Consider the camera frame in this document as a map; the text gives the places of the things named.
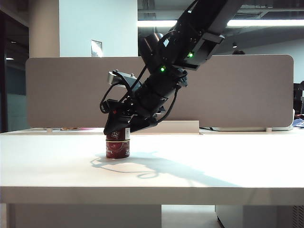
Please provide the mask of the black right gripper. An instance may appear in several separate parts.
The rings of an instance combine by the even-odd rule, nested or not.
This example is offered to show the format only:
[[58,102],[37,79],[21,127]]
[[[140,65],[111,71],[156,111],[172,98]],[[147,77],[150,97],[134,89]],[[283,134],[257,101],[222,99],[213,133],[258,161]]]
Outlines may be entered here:
[[105,112],[108,118],[104,128],[104,134],[109,135],[112,132],[126,128],[129,124],[130,132],[155,127],[162,122],[166,116],[159,120],[158,114],[165,114],[163,104],[166,97],[153,95],[149,98],[140,96],[128,96],[125,101],[107,99],[105,101]]

